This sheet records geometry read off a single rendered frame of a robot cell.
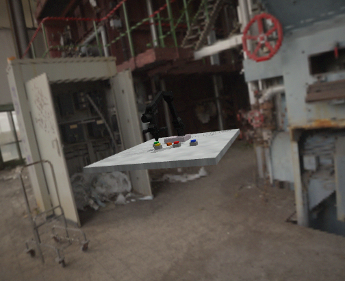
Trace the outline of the red button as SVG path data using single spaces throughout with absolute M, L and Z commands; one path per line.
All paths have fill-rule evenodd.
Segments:
M 172 144 L 172 147 L 180 147 L 181 143 L 179 141 L 174 142 L 174 144 Z

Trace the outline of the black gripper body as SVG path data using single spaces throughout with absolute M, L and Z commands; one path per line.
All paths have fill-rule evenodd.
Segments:
M 157 129 L 155 129 L 156 132 L 163 132 L 163 131 L 168 130 L 167 127 L 161 127 L 161 128 L 159 128 L 159 127 L 158 127 L 158 121 L 150 121 L 150 123 L 151 123 L 151 124 L 153 124 L 153 123 L 157 124 Z M 154 132 L 155 132 L 155 131 L 154 131 Z M 149 132 L 148 129 L 143 130 L 143 134 L 146 134 L 147 132 Z M 150 133 L 154 133 L 154 132 L 150 132 Z

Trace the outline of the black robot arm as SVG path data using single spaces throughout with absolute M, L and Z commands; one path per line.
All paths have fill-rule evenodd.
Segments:
M 153 99 L 153 101 L 146 106 L 146 110 L 145 110 L 145 113 L 142 114 L 141 121 L 143 123 L 147 123 L 150 121 L 157 121 L 156 114 L 158 113 L 156 112 L 156 110 L 157 110 L 157 105 L 159 101 L 161 100 L 161 98 L 164 98 L 164 100 L 168 103 L 170 112 L 173 117 L 172 124 L 174 126 L 174 129 L 177 130 L 178 136 L 185 136 L 184 128 L 186 128 L 186 125 L 183 123 L 183 121 L 181 120 L 181 118 L 179 118 L 177 114 L 177 110 L 173 102 L 173 98 L 174 98 L 173 92 L 171 91 L 163 91 L 163 90 L 159 91 L 157 95 L 155 96 L 155 98 Z M 179 128 L 179 127 L 182 127 L 182 128 Z M 157 129 L 157 124 L 150 123 L 148 126 L 148 131 L 154 132 L 155 129 Z

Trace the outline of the yellow button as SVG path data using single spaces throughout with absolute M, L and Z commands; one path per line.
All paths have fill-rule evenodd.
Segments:
M 162 148 L 162 145 L 160 145 L 160 143 L 159 144 L 155 144 L 155 146 L 154 146 L 154 150 L 161 149 L 161 148 Z

